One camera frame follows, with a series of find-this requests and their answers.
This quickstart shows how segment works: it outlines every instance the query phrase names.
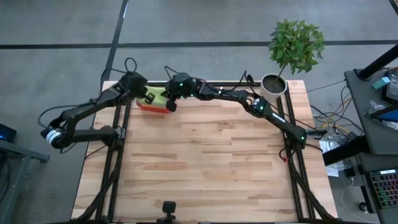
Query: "wooden plank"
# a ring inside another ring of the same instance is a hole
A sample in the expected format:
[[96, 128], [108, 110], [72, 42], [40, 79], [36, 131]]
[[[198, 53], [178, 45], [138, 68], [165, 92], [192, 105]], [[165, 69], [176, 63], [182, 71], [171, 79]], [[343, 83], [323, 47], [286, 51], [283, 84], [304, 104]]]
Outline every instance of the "wooden plank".
[[[104, 88], [112, 84], [105, 82]], [[296, 118], [313, 126], [304, 82], [289, 86]], [[114, 221], [154, 222], [164, 215], [165, 200], [177, 202], [181, 222], [297, 221], [287, 164], [278, 157], [281, 131], [234, 102], [177, 103], [177, 111], [167, 115], [133, 104]], [[110, 125], [113, 113], [112, 108], [98, 112], [95, 127]], [[90, 143], [88, 152], [100, 146]], [[85, 161], [73, 218], [98, 192], [105, 156], [103, 150]], [[303, 156], [311, 190], [337, 216], [320, 151], [308, 147]]]

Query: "plant stem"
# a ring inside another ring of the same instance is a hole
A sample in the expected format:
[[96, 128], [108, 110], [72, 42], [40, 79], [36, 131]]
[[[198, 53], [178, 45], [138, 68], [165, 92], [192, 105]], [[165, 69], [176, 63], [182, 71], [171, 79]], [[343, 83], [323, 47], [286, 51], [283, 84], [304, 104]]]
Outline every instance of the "plant stem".
[[274, 86], [275, 83], [278, 81], [278, 79], [279, 79], [280, 75], [282, 74], [282, 72], [284, 71], [285, 67], [286, 67], [286, 65], [284, 65], [284, 66], [282, 67], [282, 69], [280, 70], [280, 72], [279, 72], [279, 74], [278, 74], [278, 77], [275, 79], [274, 84], [272, 84], [272, 86]]

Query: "gray concrete floor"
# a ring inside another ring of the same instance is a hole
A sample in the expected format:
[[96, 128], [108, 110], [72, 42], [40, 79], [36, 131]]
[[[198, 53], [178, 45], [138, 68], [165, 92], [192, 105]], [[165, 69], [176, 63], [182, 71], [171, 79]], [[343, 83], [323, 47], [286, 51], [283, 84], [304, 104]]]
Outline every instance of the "gray concrete floor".
[[[1, 44], [110, 43], [122, 0], [51, 1], [0, 0]], [[326, 40], [388, 40], [398, 36], [398, 18], [387, 0], [352, 1], [130, 1], [121, 32], [123, 42], [269, 40], [276, 21], [306, 19], [321, 27]], [[324, 60], [309, 73], [290, 75], [302, 79], [308, 90], [344, 79], [343, 72], [363, 68], [391, 45], [326, 46]], [[48, 146], [39, 136], [37, 116], [49, 106], [74, 104], [94, 97], [109, 49], [0, 50], [0, 123], [18, 130], [16, 143], [51, 154], [48, 164], [33, 163], [31, 178], [20, 195], [14, 223], [48, 223], [70, 218], [87, 144], [66, 154]], [[164, 65], [207, 80], [235, 80], [244, 70], [255, 79], [277, 72], [267, 47], [187, 49], [118, 49], [114, 68], [124, 69], [126, 57], [138, 62], [138, 72], [150, 80], [165, 80]], [[119, 74], [112, 73], [111, 80]], [[343, 83], [308, 94], [312, 105], [334, 111], [340, 104]], [[48, 122], [60, 111], [47, 114]], [[351, 104], [345, 116], [359, 124]], [[81, 122], [90, 127], [93, 118]], [[353, 127], [348, 129], [357, 132]], [[344, 177], [331, 178], [339, 217], [361, 220], [345, 211], [342, 191], [350, 185]], [[363, 198], [357, 187], [345, 193], [345, 204], [360, 217]]]

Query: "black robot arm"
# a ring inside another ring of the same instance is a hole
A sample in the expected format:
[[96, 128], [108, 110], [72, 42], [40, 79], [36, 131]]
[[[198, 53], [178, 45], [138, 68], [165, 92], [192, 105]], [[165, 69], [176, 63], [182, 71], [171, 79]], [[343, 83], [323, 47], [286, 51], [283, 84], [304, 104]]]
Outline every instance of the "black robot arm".
[[68, 147], [76, 142], [87, 141], [103, 141], [104, 144], [110, 146], [119, 137], [114, 128], [104, 126], [99, 130], [76, 130], [77, 123], [99, 110], [122, 105], [127, 100], [134, 98], [151, 100], [150, 96], [146, 95], [146, 83], [147, 79], [139, 73], [127, 72], [116, 84], [101, 92], [99, 97], [62, 112], [40, 134], [56, 149]]
[[300, 149], [305, 147], [307, 132], [300, 126], [294, 126], [278, 116], [271, 108], [270, 103], [262, 96], [246, 90], [224, 89], [211, 86], [199, 78], [192, 78], [186, 73], [178, 73], [168, 81], [165, 87], [164, 96], [169, 99], [167, 108], [175, 111], [177, 99], [194, 96], [199, 100], [228, 100], [240, 103], [243, 108], [257, 118], [265, 118], [277, 128], [286, 133], [287, 137], [293, 140]]

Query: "keyboard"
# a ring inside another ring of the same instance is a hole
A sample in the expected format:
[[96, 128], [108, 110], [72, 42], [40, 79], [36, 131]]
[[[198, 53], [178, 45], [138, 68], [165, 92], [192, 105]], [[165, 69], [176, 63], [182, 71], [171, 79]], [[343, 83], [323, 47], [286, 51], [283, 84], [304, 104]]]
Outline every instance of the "keyboard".
[[374, 171], [369, 174], [380, 208], [398, 207], [398, 169]]

